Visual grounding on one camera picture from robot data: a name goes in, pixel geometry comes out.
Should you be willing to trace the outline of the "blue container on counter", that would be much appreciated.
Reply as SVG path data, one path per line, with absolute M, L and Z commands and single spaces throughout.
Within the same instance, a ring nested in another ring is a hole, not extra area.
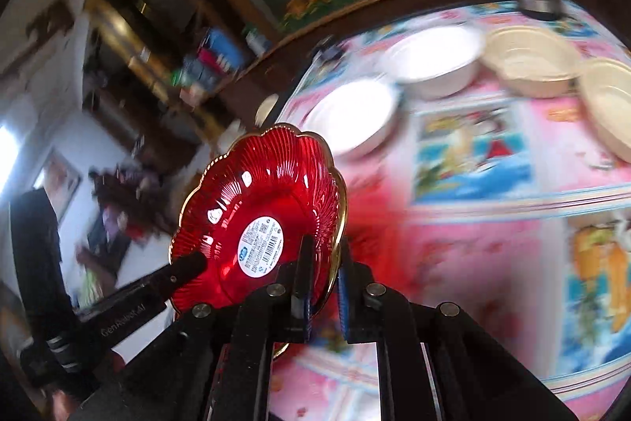
M 242 51 L 219 28 L 207 30 L 202 47 L 213 53 L 217 63 L 226 71 L 238 71 L 245 65 Z

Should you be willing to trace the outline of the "framed wall picture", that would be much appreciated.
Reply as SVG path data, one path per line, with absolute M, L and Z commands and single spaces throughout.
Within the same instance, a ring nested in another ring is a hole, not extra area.
M 45 190 L 58 222 L 61 222 L 81 181 L 81 173 L 57 148 L 52 148 L 35 178 L 33 188 Z

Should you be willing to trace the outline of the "small black device on table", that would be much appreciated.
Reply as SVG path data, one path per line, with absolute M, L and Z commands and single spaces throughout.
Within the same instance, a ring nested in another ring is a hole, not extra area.
M 344 56 L 344 53 L 344 45 L 335 36 L 329 35 L 314 47 L 312 59 L 317 63 L 339 61 Z

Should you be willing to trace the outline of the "colourful pink patterned tablecloth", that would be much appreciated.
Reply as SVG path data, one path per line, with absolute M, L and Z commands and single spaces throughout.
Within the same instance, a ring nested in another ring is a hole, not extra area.
M 316 51 L 278 120 L 305 127 L 336 86 L 376 75 L 386 49 L 441 22 L 549 29 L 581 58 L 630 65 L 583 6 L 564 11 L 540 22 L 514 1 L 478 4 L 324 44 L 332 56 Z M 484 68 L 455 96 L 402 107 L 375 152 L 335 159 L 354 258 L 410 301 L 458 303 L 577 418 L 599 420 L 630 378 L 630 165 L 596 139 L 577 94 L 518 97 Z M 380 419 L 375 347 L 345 343 L 336 310 L 334 299 L 312 343 L 275 364 L 281 420 Z

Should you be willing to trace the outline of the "white foam bowl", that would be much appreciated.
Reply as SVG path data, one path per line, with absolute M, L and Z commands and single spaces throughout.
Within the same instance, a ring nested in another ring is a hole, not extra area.
M 335 158 L 356 159 L 386 141 L 400 107 L 398 88 L 381 78 L 360 78 L 319 100 L 302 129 L 322 137 Z
M 484 34 L 465 24 L 432 27 L 411 33 L 388 48 L 377 69 L 408 97 L 437 100 L 474 82 L 484 44 Z

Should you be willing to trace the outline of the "small red scalloped plate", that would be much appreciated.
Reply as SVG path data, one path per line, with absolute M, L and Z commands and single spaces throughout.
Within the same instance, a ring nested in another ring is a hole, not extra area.
M 347 187 L 321 136 L 281 123 L 240 137 L 206 167 L 181 208 L 169 261 L 199 251 L 207 265 L 173 293 L 175 314 L 199 303 L 237 305 L 273 283 L 310 236 L 311 312 L 319 315 L 334 289 L 346 224 Z

